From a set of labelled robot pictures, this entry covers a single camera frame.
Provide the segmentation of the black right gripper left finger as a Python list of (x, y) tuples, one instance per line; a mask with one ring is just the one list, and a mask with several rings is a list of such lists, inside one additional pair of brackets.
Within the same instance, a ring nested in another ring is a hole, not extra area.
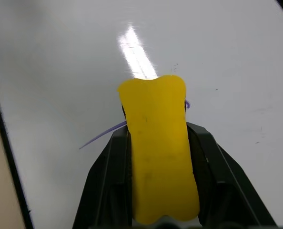
[(86, 178), (72, 229), (132, 226), (131, 135), (114, 131)]

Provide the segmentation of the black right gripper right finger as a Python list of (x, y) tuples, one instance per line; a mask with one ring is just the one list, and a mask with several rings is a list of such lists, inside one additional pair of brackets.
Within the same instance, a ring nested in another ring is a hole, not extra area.
[(207, 229), (275, 227), (242, 167), (204, 127), (187, 123), (200, 224)]

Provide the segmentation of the yellow whiteboard eraser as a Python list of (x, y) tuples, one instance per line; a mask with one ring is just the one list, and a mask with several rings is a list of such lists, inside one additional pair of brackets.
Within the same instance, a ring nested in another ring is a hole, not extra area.
[(162, 216), (197, 217), (200, 203), (193, 174), (182, 78), (132, 79), (118, 87), (131, 135), (133, 218), (144, 225)]

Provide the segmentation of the white whiteboard with black frame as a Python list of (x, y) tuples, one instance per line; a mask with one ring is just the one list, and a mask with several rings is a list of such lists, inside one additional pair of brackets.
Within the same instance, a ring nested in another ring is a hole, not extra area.
[(36, 229), (72, 227), (99, 134), (124, 119), (117, 87), (167, 74), (283, 226), (275, 0), (0, 0), (0, 108)]

